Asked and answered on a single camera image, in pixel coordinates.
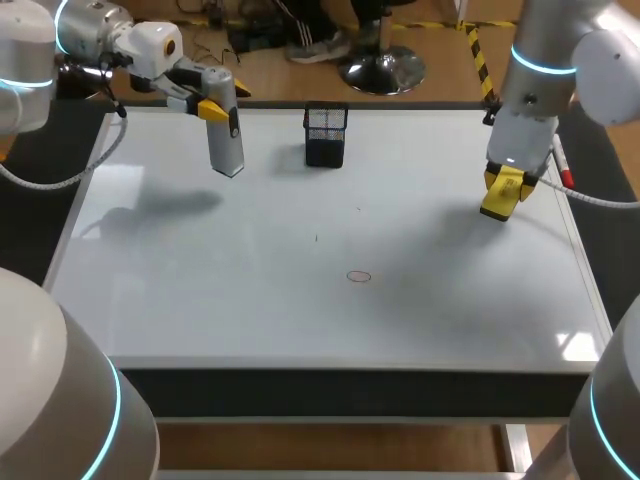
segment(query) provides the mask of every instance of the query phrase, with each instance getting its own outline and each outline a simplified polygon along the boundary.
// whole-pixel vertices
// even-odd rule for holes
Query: person's leg
[[[380,20],[382,0],[351,0],[351,6],[361,27]]]
[[[382,0],[351,0],[351,6],[360,24],[356,45],[365,52],[373,51],[380,44]]]
[[[338,30],[320,0],[273,0],[282,10],[292,43],[287,58],[298,63],[317,63],[344,57],[349,39]]]
[[[311,45],[333,38],[338,29],[320,6],[320,0],[273,0],[282,10],[292,43]]]

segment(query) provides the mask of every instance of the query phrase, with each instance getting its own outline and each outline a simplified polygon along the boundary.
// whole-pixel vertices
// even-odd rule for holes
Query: white cylindrical robot base
[[[153,478],[156,426],[129,381],[39,287],[0,270],[0,295],[0,347],[20,345],[0,377],[29,386],[0,408],[0,478]]]
[[[640,298],[629,308],[571,414],[580,480],[640,478]]]

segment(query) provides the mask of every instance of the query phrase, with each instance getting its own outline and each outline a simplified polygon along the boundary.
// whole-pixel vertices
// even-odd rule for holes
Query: yellow and black caution tape
[[[467,32],[467,39],[469,40],[469,46],[471,47],[471,53],[473,54],[473,61],[478,71],[478,77],[480,78],[480,84],[482,85],[482,98],[487,104],[493,104],[498,101],[498,96],[493,90],[493,83],[489,76],[489,69],[485,61],[482,50],[480,49],[480,41],[478,40],[478,27],[475,25],[465,25],[465,31]]]
[[[175,23],[178,26],[198,26],[198,27],[207,27],[209,26],[209,21],[206,18],[195,18],[190,20],[185,20],[183,18],[180,19],[146,19],[146,18],[136,18],[136,22],[144,22],[144,21],[154,21],[154,22],[171,22]],[[246,25],[246,22],[242,20],[227,20],[227,25],[232,26],[243,26]],[[517,22],[502,22],[502,21],[491,21],[491,22],[411,22],[411,23],[395,23],[393,24],[393,30],[414,30],[414,29],[432,29],[432,28],[453,28],[456,30],[463,30],[468,26],[474,26],[476,28],[482,27],[501,27],[501,28],[512,28],[516,27]],[[349,30],[357,30],[357,25],[346,25],[345,28]]]

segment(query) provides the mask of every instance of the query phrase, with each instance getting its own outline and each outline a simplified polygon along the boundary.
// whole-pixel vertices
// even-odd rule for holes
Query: sneaker
[[[330,40],[311,45],[287,45],[287,59],[296,63],[318,63],[346,57],[351,50],[349,38],[343,32],[336,32]]]

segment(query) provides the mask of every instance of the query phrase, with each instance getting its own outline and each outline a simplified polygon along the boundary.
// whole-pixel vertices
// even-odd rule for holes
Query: red marker
[[[556,165],[558,166],[558,170],[560,171],[560,178],[562,179],[562,185],[566,188],[570,188],[573,190],[576,184],[573,181],[573,175],[571,175],[571,170],[569,170],[569,164],[567,163],[567,157],[564,154],[564,149],[562,148],[562,143],[560,143],[560,137],[556,133],[553,136],[553,158],[556,159]]]

